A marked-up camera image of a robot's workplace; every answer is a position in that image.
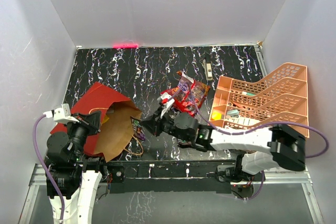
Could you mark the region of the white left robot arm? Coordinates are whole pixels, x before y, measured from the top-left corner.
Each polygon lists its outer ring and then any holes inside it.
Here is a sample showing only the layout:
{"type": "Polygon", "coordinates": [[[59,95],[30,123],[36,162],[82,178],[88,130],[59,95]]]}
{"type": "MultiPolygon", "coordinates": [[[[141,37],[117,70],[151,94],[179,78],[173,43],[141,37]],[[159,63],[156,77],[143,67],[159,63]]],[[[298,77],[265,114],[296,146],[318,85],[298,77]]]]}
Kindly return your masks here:
{"type": "Polygon", "coordinates": [[[47,140],[47,195],[54,223],[91,223],[98,185],[108,177],[100,163],[87,168],[80,163],[87,138],[100,132],[101,111],[75,113],[58,119],[65,131],[47,140]]]}

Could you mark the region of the red cookie snack bag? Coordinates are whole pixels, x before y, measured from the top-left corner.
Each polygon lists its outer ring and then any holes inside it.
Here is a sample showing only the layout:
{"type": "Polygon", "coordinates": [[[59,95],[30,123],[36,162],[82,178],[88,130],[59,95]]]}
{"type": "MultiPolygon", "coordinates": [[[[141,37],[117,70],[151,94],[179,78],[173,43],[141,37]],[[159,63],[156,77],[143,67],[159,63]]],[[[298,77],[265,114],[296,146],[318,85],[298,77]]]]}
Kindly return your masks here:
{"type": "Polygon", "coordinates": [[[194,117],[197,113],[195,104],[198,109],[201,108],[208,95],[210,86],[189,77],[182,71],[178,71],[177,74],[181,77],[178,86],[164,90],[160,94],[164,94],[166,92],[170,96],[173,96],[178,89],[182,87],[180,92],[174,97],[173,107],[180,112],[186,112],[190,116],[194,117]]]}

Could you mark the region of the silver brown chocolate packet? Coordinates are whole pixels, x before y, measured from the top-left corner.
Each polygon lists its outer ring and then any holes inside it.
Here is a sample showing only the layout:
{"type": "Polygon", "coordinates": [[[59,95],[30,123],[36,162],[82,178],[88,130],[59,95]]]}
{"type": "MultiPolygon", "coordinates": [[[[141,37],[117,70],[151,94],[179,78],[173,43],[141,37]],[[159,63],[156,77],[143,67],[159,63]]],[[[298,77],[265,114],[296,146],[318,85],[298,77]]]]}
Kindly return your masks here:
{"type": "Polygon", "coordinates": [[[180,148],[193,148],[193,144],[191,141],[179,141],[178,146],[180,148]]]}

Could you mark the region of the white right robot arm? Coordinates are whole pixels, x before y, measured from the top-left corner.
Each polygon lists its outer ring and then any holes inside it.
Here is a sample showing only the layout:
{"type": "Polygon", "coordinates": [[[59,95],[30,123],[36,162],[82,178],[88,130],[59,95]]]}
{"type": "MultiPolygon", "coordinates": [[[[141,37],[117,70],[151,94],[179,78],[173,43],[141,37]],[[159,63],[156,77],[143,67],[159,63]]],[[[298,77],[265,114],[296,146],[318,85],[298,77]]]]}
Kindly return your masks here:
{"type": "Polygon", "coordinates": [[[234,166],[219,168],[217,176],[226,182],[249,181],[261,171],[281,167],[301,172],[305,169],[305,137],[286,124],[274,124],[255,131],[213,128],[200,124],[188,113],[171,118],[162,108],[140,122],[154,136],[166,133],[179,140],[183,148],[201,152],[226,149],[245,151],[234,166]]]}

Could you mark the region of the red brown paper bag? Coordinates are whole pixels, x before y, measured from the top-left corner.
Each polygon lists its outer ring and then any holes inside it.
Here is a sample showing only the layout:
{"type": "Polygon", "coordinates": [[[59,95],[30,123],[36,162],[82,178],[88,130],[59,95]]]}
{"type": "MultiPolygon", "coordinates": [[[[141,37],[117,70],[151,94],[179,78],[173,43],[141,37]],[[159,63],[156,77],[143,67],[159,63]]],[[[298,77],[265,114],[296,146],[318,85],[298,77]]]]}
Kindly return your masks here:
{"type": "Polygon", "coordinates": [[[130,98],[95,82],[71,108],[71,113],[89,114],[98,110],[101,111],[101,122],[105,114],[109,120],[101,124],[100,133],[87,137],[83,153],[87,156],[103,156],[109,162],[131,142],[133,128],[130,117],[139,119],[142,111],[130,98]]]}

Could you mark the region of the brown candy packet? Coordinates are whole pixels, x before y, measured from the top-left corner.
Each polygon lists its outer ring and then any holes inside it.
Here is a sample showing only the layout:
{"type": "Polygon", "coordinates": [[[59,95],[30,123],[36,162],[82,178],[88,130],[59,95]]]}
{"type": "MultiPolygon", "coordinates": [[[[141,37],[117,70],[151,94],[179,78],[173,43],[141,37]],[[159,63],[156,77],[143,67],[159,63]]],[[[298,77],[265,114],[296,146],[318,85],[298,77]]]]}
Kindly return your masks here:
{"type": "Polygon", "coordinates": [[[145,132],[143,126],[140,124],[140,120],[134,117],[130,117],[133,128],[133,136],[139,140],[145,141],[145,132]]]}

